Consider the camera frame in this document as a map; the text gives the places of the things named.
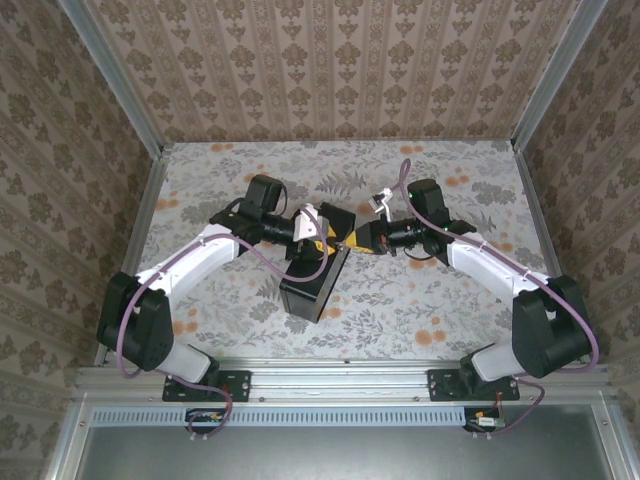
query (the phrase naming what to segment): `robotic arm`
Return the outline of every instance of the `robotic arm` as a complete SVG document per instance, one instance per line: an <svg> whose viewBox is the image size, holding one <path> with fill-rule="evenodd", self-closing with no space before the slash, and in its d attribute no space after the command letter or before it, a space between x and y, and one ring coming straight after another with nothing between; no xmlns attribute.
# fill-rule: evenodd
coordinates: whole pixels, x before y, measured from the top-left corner
<svg viewBox="0 0 640 480"><path fill-rule="evenodd" d="M386 202L391 198L391 190L385 189L369 202L380 213L380 219L354 231L345 246L369 254L396 255L399 248L422 245L428 255L474 278L513 312L511 338L463 358L455 375L459 385L449 385L450 392L457 390L466 398L477 398L483 392L493 395L492 382L522 374L542 378L591 352L589 339L580 325L533 281L546 284L586 318L584 302L573 279L549 278L530 272L515 261L510 260L507 265L498 260L473 226L450 218L442 191L434 180L413 182L407 191L411 205L421 216L442 231L456 234L457 239L417 218L390 222Z"/></svg>
<svg viewBox="0 0 640 480"><path fill-rule="evenodd" d="M251 246L262 240L285 245L287 260L320 260L322 237L327 239L328 255L335 252L335 233L312 205L306 204L304 212L296 212L291 219L271 213L283 188L278 180L255 176L244 198L215 214L210 225L178 252L135 277L124 272L116 274L107 286L98 341L116 350L127 307L141 285L149 283L128 319L123 357L144 371L158 369L191 383L198 383L207 372L217 370L213 358L175 341L171 311L195 285L247 250L233 238ZM207 241L212 236L217 238Z"/></svg>

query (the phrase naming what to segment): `cable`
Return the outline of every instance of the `cable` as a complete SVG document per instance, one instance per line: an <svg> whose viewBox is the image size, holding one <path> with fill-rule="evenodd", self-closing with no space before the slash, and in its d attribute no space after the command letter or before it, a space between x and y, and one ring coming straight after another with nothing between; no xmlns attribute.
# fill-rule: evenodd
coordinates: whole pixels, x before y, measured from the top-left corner
<svg viewBox="0 0 640 480"><path fill-rule="evenodd" d="M287 192L287 186L284 183L282 184L282 191L284 193L284 208L277 215L284 215L284 212L287 211L287 206L289 205L289 192Z"/></svg>
<svg viewBox="0 0 640 480"><path fill-rule="evenodd" d="M509 257L504 255L502 252L499 252L499 251L495 250L494 248L492 248L491 246L483 244L482 242L478 242L477 240L474 240L472 238L463 237L462 235L458 235L458 234L449 232L447 230L444 230L444 229L438 227L437 225L431 223L426 218L424 218L420 214L420 212L418 212L416 210L416 208L411 204L411 200L409 199L409 195L407 193L407 189L405 188L405 185L404 185L404 182L405 182L407 176L409 175L409 170L410 169L411 169L411 159L406 158L402 162L402 165L400 166L400 173L398 175L398 183L396 184L397 187L394 186L394 189L395 188L399 188L400 189L400 192L402 193L402 198L404 198L404 201L407 204L407 207L409 208L409 211L418 220L420 220L422 223L424 223L427 227L431 228L432 230L435 230L436 232L441 233L442 235L447 235L447 236L449 236L451 238L454 238L454 239L459 240L461 242L467 243L467 244L472 245L474 247L481 248L482 250L486 251L489 255L491 255L492 257L496 258L498 261L502 262L507 267L515 270L518 274L522 275L523 278L529 279L534 285L536 285L537 287L542 289L543 292L545 292L553 300L555 300L562 308L564 308L575 319L576 322L578 322L578 325L580 325L580 327L584 331L585 335L589 339L589 345L591 346L591 352L592 352L591 360L584 367L561 368L558 371L560 371L562 373L586 373L586 372L590 372L591 370L593 370L595 368L595 366L598 364L598 360L600 359L600 349L598 347L598 341L596 340L595 335L591 331L591 328L589 327L589 325L587 324L585 319L582 318L582 316L571 305L569 305L569 303L567 303L567 301L564 298L562 298L556 292L551 290L551 288L549 288L547 286L547 284L545 284L543 281L537 279L533 275L530 275L531 272L529 270L527 270L525 268L522 268L520 265L515 263Z"/></svg>
<svg viewBox="0 0 640 480"><path fill-rule="evenodd" d="M133 294L133 297L131 298L131 301L127 305L127 308L125 309L124 314L122 315L120 330L118 331L118 340L116 342L116 364L118 366L118 369L122 373L122 376L125 378L134 378L134 377L137 377L141 371L141 369L138 368L133 373L127 372L126 369L124 368L124 362L122 358L122 348L124 346L125 332L127 331L127 326L129 324L129 319L131 318L131 313L133 313L133 309L138 303L138 300L140 300L140 297L145 292L145 290L147 290L147 288L149 288L149 286L153 282L155 282L158 278L160 278L162 274L167 273L171 267L173 267L176 263L182 260L185 256L187 256L189 253L193 252L194 250L204 246L206 243L214 240L223 239L223 238L227 240L233 240L234 242L245 247L247 250L253 253L256 257L258 257L258 259L262 261L262 263L264 263L276 275L286 280L289 280L290 282L304 283L304 282L310 282L318 278L324 271L325 267L327 266L327 262L329 261L329 254L328 254L329 247L327 245L327 237L322 231L322 227L320 226L318 221L313 217L313 215L311 215L311 213L309 213L309 211L306 208L301 207L300 211L309 217L309 220L311 221L313 226L316 228L316 231L320 235L320 240L322 241L322 262L320 263L320 267L318 267L318 270L315 273L307 277L293 277L291 275L287 275L285 272L282 272L281 270L279 270L278 267L276 267L272 262L267 260L264 257L264 255L262 255L249 242L241 238L235 237L234 235L231 235L229 233L216 233L215 235L210 235L204 238L202 242L196 242L190 245L188 248L176 254L175 257L169 260L165 265L162 266L162 268L160 268L156 273L154 273L151 277L149 277L149 279L145 283L143 283L140 286L140 288L138 288L138 290L136 290L136 292Z"/></svg>
<svg viewBox="0 0 640 480"><path fill-rule="evenodd" d="M231 398L231 395L228 392L225 392L224 390L216 387L209 387L205 385L198 385L196 383L191 383L186 381L184 378L177 377L175 375L169 375L169 374L166 374L166 375L169 378L173 379L174 381L181 383L185 387L193 388L194 390L204 390L204 391L214 392L214 393L217 393L218 395L222 395L225 399L225 402L227 405L225 414L222 417L222 420L220 420L220 423L211 432L204 435L200 435L193 431L193 421L198 417L207 415L207 412L197 412L194 415L191 415L189 417L189 424L187 425L187 430L192 435L192 438L204 438L206 440L206 437L215 435L220 430L222 430L222 427L224 427L224 425L229 421L229 418L231 417L231 412L233 411L233 399Z"/></svg>
<svg viewBox="0 0 640 480"><path fill-rule="evenodd" d="M426 262L427 260L431 260L433 258L433 255L430 255L428 257L414 257L413 255L411 255L409 252L407 252L407 247L404 247L404 254L409 257L411 260L416 260L418 262Z"/></svg>
<svg viewBox="0 0 640 480"><path fill-rule="evenodd" d="M535 401L529 406L529 408L527 408L527 410L522 415L520 415L516 420L514 420L513 423L510 423L506 427L501 428L500 430L495 430L495 431L493 431L491 433L485 431L483 428L481 428L478 425L474 425L473 423L468 423L468 425L471 425L473 428L475 428L476 430L480 431L481 433L484 433L485 435L493 436L493 435L498 435L498 434L501 434L501 433L507 433L509 430L511 430L512 428L515 428L516 425L518 425L525 418L527 418L529 416L529 414L531 412L533 412L533 410L535 410L535 408L538 405L540 405L540 403L544 399L544 395L545 395L546 392L544 390L544 387L542 385L537 384L537 383L528 382L526 380L522 380L521 378L516 378L516 381L518 383L522 383L523 385L526 385L528 387L537 388L540 391L540 395L538 395L538 398L535 399Z"/></svg>

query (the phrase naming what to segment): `wall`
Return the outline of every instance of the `wall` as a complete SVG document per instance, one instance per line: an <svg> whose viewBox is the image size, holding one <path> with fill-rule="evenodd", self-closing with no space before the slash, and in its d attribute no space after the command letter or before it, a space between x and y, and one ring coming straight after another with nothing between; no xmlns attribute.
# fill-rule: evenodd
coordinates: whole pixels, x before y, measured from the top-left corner
<svg viewBox="0 0 640 480"><path fill-rule="evenodd" d="M0 3L0 477L37 478L149 158L55 1Z"/></svg>
<svg viewBox="0 0 640 480"><path fill-rule="evenodd" d="M640 441L640 1L609 1L525 157Z"/></svg>
<svg viewBox="0 0 640 480"><path fill-rule="evenodd" d="M578 0L89 0L165 142L508 138Z"/></svg>

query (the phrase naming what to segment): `floor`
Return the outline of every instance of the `floor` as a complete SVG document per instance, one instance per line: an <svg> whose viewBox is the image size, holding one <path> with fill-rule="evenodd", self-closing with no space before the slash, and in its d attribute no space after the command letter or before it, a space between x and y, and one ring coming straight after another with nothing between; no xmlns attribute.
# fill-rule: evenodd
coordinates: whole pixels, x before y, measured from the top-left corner
<svg viewBox="0 0 640 480"><path fill-rule="evenodd" d="M290 216L322 201L375 218L366 201L397 181L434 178L453 218L521 263L544 261L507 141L361 141L177 144L143 252L152 266L198 234L208 219L242 196L250 178L285 182ZM396 219L408 216L392 201ZM286 269L284 249L261 250ZM421 256L421 249L412 252ZM316 325L284 312L279 279L250 254L216 271L173 313L177 337L214 356L263 358L459 359L508 336L510 311L474 280L435 260L417 262L352 252Z"/></svg>

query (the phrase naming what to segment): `black mounting plate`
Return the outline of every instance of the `black mounting plate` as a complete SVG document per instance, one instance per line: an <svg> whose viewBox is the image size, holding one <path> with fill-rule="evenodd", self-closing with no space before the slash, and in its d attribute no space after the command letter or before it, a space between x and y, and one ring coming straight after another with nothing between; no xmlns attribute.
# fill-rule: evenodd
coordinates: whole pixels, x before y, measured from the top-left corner
<svg viewBox="0 0 640 480"><path fill-rule="evenodd" d="M429 397L432 402L478 401L494 402L496 392L503 401L520 400L520 391L513 377L499 378L485 384L485 388L474 395L469 394L458 369L437 369L427 371Z"/></svg>
<svg viewBox="0 0 640 480"><path fill-rule="evenodd" d="M220 370L214 387L231 395L234 402L249 401L251 392L251 372L249 370ZM224 402L224 397L217 393L194 390L167 377L162 391L163 402Z"/></svg>

